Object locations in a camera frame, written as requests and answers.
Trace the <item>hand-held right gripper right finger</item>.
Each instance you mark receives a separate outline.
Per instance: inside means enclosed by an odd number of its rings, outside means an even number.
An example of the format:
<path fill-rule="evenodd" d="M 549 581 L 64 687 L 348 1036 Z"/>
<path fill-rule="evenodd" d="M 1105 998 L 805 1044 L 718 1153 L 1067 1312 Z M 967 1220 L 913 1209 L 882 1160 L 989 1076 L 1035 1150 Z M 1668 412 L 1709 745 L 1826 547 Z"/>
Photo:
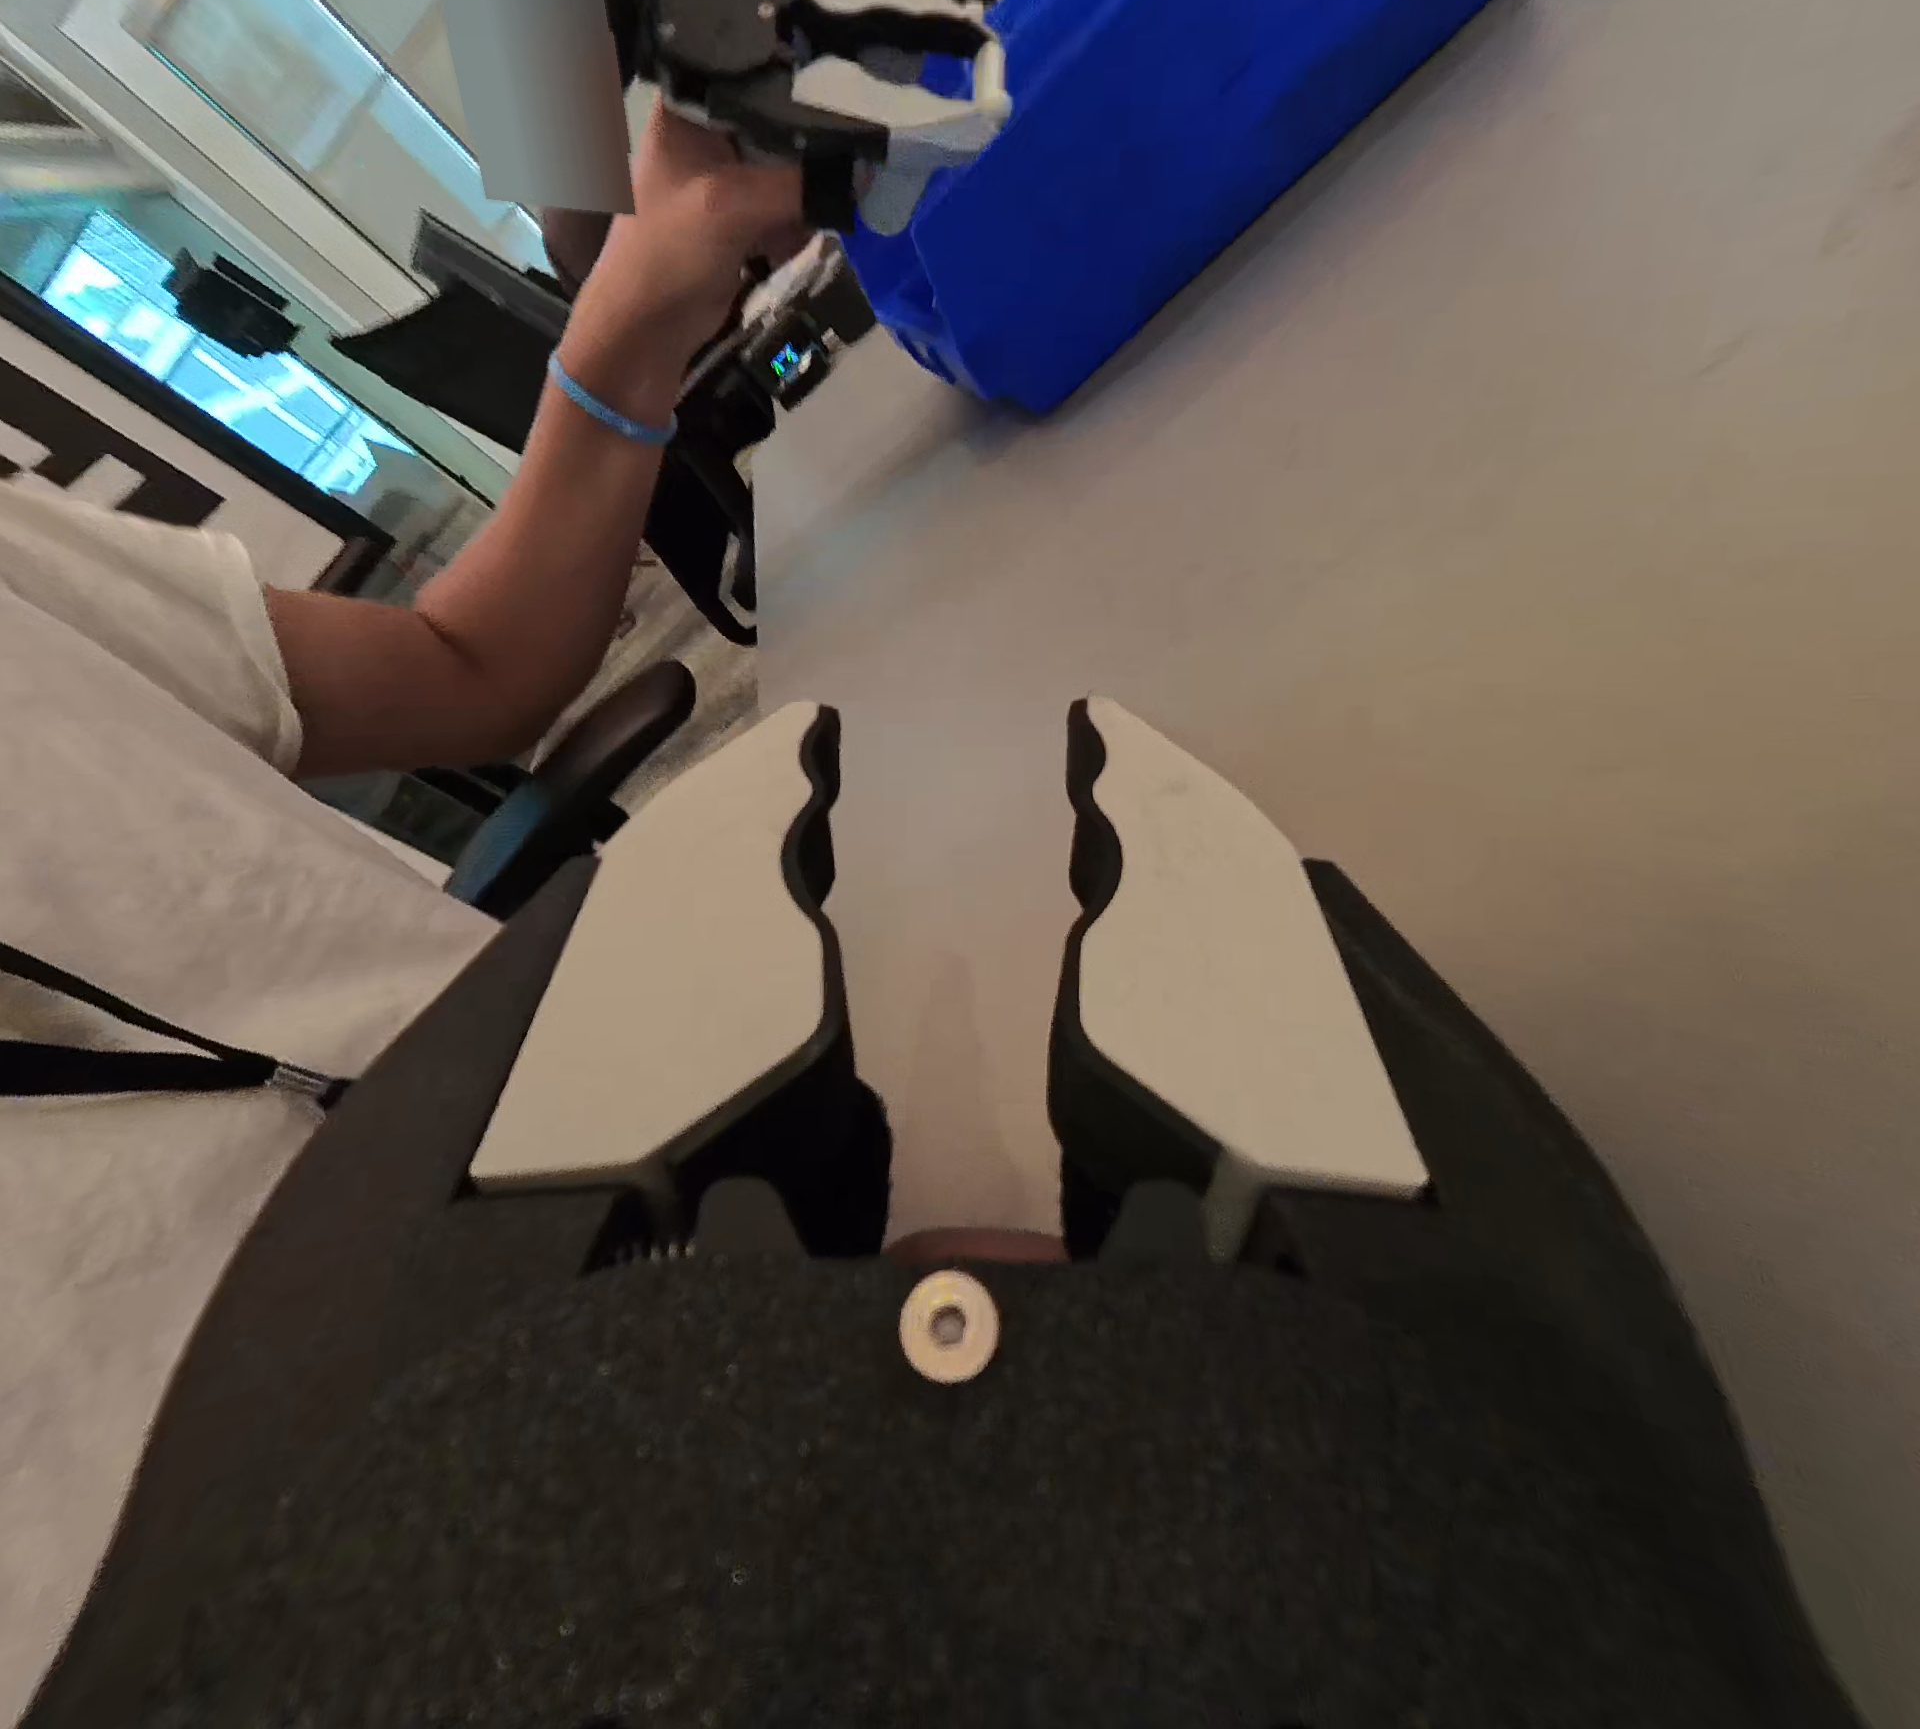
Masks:
<path fill-rule="evenodd" d="M 1067 886 L 1046 1054 L 1067 1254 L 1169 1186 L 1216 1262 L 1276 1194 L 1428 1198 L 1432 1177 L 1302 855 L 1108 696 L 1067 708 Z"/>

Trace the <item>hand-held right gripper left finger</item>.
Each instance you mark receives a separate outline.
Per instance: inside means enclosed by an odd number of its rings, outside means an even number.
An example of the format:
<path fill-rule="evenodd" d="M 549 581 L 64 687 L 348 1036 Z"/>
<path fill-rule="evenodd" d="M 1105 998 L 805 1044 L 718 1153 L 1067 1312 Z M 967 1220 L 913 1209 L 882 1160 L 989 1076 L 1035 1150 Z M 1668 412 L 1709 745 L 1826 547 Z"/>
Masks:
<path fill-rule="evenodd" d="M 774 1209 L 801 1253 L 879 1253 L 894 1134 L 827 912 L 839 789 L 839 715 L 792 703 L 623 826 L 470 1157 L 473 1220 L 675 1257 Z"/>

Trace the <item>person's left hand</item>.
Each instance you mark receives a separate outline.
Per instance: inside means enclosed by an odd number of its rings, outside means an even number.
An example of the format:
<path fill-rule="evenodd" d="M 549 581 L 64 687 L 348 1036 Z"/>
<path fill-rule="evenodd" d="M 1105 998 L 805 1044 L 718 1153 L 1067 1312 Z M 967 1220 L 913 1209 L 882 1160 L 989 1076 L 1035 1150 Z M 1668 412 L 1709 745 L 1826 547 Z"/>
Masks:
<path fill-rule="evenodd" d="M 801 172 L 747 159 L 725 131 L 656 102 L 615 216 L 557 345 L 564 371 L 623 420 L 662 427 L 687 368 L 727 323 L 753 261 L 804 249 Z"/>

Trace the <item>black framed marker sign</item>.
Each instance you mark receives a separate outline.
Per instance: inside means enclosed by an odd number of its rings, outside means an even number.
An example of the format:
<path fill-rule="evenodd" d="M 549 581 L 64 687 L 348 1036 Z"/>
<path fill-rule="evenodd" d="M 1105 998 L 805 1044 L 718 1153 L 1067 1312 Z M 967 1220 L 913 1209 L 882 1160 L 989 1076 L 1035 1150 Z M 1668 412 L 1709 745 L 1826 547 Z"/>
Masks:
<path fill-rule="evenodd" d="M 393 538 L 1 278 L 1 472 L 19 489 L 238 538 L 275 586 L 377 598 Z"/>

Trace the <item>blue plastic bin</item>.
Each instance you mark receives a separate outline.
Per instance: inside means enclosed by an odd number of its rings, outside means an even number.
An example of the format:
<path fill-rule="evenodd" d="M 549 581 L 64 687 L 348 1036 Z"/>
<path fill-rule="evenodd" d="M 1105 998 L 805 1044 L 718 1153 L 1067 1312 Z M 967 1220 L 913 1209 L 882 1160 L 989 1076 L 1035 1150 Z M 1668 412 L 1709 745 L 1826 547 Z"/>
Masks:
<path fill-rule="evenodd" d="M 923 369 L 1041 415 L 1488 0 L 997 0 L 1012 115 L 852 269 Z"/>

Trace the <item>person's left forearm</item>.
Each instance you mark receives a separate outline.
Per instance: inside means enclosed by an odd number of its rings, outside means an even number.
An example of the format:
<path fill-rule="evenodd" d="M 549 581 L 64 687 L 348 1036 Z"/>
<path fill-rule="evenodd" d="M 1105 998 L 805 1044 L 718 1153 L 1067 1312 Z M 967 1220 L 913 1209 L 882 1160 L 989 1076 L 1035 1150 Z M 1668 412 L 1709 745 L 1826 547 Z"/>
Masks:
<path fill-rule="evenodd" d="M 526 754 L 601 664 L 664 450 L 545 379 L 507 492 L 407 605 L 262 591 L 299 723 L 299 778 Z"/>

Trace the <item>black box fixture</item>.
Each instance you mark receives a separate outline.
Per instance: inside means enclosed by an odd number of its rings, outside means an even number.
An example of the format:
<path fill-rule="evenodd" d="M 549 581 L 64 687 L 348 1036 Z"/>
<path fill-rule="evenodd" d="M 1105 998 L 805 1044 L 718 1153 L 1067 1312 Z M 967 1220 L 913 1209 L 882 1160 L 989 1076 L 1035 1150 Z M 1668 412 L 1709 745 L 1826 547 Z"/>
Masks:
<path fill-rule="evenodd" d="M 281 355 L 299 331 L 290 297 L 226 254 L 201 260 L 179 248 L 162 289 L 182 323 L 239 357 Z"/>

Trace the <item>blue wristband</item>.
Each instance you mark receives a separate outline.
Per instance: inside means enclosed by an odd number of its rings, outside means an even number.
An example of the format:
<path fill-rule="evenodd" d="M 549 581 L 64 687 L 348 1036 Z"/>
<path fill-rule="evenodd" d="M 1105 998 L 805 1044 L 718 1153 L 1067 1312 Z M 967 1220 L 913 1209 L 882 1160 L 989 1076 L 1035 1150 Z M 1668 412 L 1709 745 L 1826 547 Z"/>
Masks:
<path fill-rule="evenodd" d="M 678 415 L 670 415 L 666 421 L 638 420 L 620 412 L 604 398 L 597 398 L 588 390 L 585 383 L 566 369 L 559 349 L 548 351 L 544 375 L 557 395 L 564 398 L 564 401 L 569 404 L 580 415 L 626 441 L 666 450 L 679 432 Z"/>

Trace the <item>black curved frame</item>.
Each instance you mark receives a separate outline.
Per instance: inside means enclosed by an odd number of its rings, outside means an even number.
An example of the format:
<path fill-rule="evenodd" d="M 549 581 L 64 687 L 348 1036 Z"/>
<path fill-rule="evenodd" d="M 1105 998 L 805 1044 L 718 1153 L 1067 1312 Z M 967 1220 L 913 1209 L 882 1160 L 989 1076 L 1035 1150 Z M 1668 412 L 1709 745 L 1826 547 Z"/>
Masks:
<path fill-rule="evenodd" d="M 740 455 L 774 427 L 771 401 L 725 369 L 689 387 L 658 472 L 641 540 L 729 644 L 753 648 L 756 516 Z"/>

